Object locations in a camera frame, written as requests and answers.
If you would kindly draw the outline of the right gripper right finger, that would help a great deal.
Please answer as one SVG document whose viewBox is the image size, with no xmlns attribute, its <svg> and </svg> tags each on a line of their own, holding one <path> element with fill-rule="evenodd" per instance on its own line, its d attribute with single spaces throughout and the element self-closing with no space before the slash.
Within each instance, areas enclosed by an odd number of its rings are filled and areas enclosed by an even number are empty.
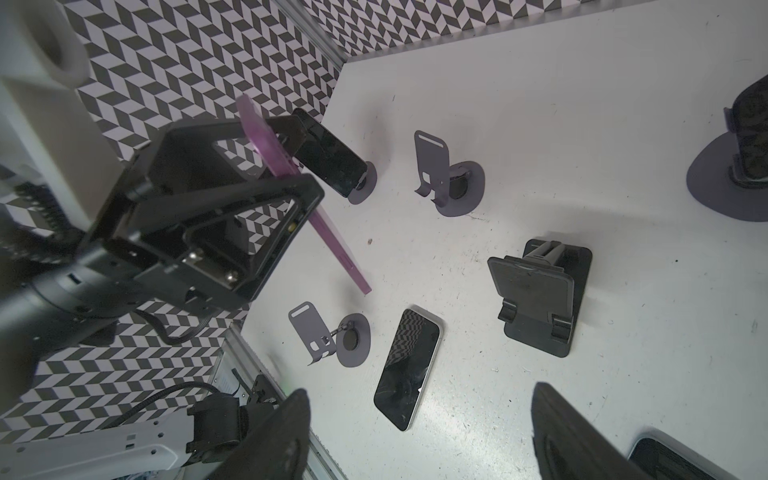
<svg viewBox="0 0 768 480">
<path fill-rule="evenodd" d="M 552 385 L 531 403 L 533 446 L 543 479 L 646 479 Z"/>
</svg>

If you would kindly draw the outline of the round grey stand back right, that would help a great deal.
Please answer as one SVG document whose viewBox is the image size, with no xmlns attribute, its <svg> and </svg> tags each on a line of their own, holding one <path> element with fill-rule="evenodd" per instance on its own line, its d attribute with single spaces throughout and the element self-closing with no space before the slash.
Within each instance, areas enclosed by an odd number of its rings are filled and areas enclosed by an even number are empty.
<svg viewBox="0 0 768 480">
<path fill-rule="evenodd" d="M 745 222 L 767 221 L 767 185 L 747 188 L 732 175 L 738 153 L 736 136 L 724 133 L 694 159 L 686 174 L 688 191 L 705 207 Z"/>
</svg>

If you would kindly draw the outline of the round grey stand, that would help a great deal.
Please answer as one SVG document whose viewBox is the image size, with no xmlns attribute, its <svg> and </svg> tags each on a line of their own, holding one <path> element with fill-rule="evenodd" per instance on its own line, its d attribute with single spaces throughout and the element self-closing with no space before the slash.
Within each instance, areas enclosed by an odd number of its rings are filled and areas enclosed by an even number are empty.
<svg viewBox="0 0 768 480">
<path fill-rule="evenodd" d="M 378 179 L 376 167 L 370 161 L 366 162 L 366 166 L 367 170 L 365 175 L 361 178 L 358 185 L 354 190 L 350 192 L 349 196 L 347 197 L 347 200 L 352 205 L 359 205 L 363 203 L 370 197 L 376 187 Z"/>
<path fill-rule="evenodd" d="M 694 159 L 686 174 L 688 191 L 705 207 L 745 222 L 767 221 L 767 185 L 747 188 L 732 175 L 738 153 L 736 136 L 724 133 Z"/>
<path fill-rule="evenodd" d="M 346 368 L 361 366 L 368 358 L 372 335 L 362 313 L 345 316 L 330 330 L 311 302 L 304 302 L 288 313 L 288 319 L 311 356 L 311 365 L 336 356 Z"/>
<path fill-rule="evenodd" d="M 474 211 L 485 192 L 485 172 L 474 161 L 450 163 L 449 148 L 440 138 L 417 130 L 414 133 L 417 172 L 415 192 L 432 202 L 444 217 L 459 217 Z"/>
</svg>

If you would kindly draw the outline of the round grey stand back left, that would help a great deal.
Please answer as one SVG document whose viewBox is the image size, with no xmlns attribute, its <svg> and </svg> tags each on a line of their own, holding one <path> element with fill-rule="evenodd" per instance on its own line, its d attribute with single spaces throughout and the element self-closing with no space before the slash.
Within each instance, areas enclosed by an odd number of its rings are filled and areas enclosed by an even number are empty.
<svg viewBox="0 0 768 480">
<path fill-rule="evenodd" d="M 350 192 L 349 196 L 347 197 L 347 200 L 352 205 L 359 205 L 363 203 L 370 197 L 376 187 L 378 179 L 376 167 L 370 161 L 366 162 L 366 166 L 367 170 L 365 175 L 361 178 L 358 185 L 354 190 Z"/>
</svg>

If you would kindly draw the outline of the black folding stand centre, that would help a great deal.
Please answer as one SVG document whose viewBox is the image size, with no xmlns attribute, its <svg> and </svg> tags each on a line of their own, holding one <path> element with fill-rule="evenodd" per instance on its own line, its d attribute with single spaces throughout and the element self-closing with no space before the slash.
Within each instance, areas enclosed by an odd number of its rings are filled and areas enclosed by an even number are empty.
<svg viewBox="0 0 768 480">
<path fill-rule="evenodd" d="M 587 247 L 529 240 L 520 257 L 491 257 L 504 334 L 558 358 L 569 355 L 593 260 Z"/>
</svg>

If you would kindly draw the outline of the round grey stand back centre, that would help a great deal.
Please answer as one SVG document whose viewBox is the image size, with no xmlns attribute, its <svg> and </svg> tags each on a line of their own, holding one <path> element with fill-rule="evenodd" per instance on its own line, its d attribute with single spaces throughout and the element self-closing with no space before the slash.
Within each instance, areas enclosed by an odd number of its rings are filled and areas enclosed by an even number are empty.
<svg viewBox="0 0 768 480">
<path fill-rule="evenodd" d="M 440 138 L 417 130 L 414 133 L 417 172 L 415 192 L 432 202 L 444 217 L 459 217 L 474 211 L 485 192 L 485 172 L 474 161 L 450 163 L 449 148 Z"/>
</svg>

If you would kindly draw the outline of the round grey stand front left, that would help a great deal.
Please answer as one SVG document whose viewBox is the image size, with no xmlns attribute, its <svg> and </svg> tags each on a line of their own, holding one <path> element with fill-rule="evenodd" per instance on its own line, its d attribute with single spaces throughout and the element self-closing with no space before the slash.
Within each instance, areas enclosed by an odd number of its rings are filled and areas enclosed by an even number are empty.
<svg viewBox="0 0 768 480">
<path fill-rule="evenodd" d="M 346 368 L 361 366 L 368 358 L 372 335 L 362 313 L 345 316 L 330 330 L 311 302 L 304 302 L 288 313 L 288 319 L 311 356 L 311 365 L 336 356 Z"/>
</svg>

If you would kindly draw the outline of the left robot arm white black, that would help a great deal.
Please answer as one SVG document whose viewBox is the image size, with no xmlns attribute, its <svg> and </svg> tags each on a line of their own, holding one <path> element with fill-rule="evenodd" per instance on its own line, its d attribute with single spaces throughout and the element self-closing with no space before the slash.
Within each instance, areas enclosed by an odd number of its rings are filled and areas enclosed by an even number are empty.
<svg viewBox="0 0 768 480">
<path fill-rule="evenodd" d="M 153 299 L 208 320 L 253 301 L 323 198 L 278 176 L 268 121 L 181 120 L 118 160 L 77 95 L 89 60 L 52 1 L 1 5 L 1 186 L 50 220 L 1 218 L 1 407 L 39 364 L 106 346 Z"/>
</svg>

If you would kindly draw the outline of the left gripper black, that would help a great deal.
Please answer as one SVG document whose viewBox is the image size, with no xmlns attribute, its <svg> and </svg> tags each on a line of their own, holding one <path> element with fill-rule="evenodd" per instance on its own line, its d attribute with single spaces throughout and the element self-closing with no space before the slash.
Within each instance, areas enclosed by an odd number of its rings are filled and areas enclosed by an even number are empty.
<svg viewBox="0 0 768 480">
<path fill-rule="evenodd" d="M 299 189 L 250 176 L 220 154 L 244 137 L 237 119 L 171 123 L 138 149 L 87 234 L 84 266 L 188 312 L 231 311 L 255 299 L 302 227 Z M 255 253 L 234 231 L 238 214 L 293 204 Z"/>
</svg>

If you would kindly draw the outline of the white-edged phone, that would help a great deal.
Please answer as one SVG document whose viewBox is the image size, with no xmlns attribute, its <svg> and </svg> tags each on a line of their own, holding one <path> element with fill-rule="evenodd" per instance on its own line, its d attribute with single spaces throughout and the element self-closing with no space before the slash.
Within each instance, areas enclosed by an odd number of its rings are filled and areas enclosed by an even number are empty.
<svg viewBox="0 0 768 480">
<path fill-rule="evenodd" d="M 407 431 L 427 386 L 443 338 L 444 322 L 410 305 L 402 313 L 376 386 L 373 403 L 398 431 Z"/>
</svg>

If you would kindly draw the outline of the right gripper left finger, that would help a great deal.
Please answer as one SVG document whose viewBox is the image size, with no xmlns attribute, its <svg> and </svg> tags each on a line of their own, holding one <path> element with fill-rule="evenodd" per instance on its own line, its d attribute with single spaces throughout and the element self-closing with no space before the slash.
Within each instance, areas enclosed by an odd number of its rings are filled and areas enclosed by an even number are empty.
<svg viewBox="0 0 768 480">
<path fill-rule="evenodd" d="M 297 389 L 208 478 L 301 479 L 309 454 L 310 423 L 308 394 Z"/>
</svg>

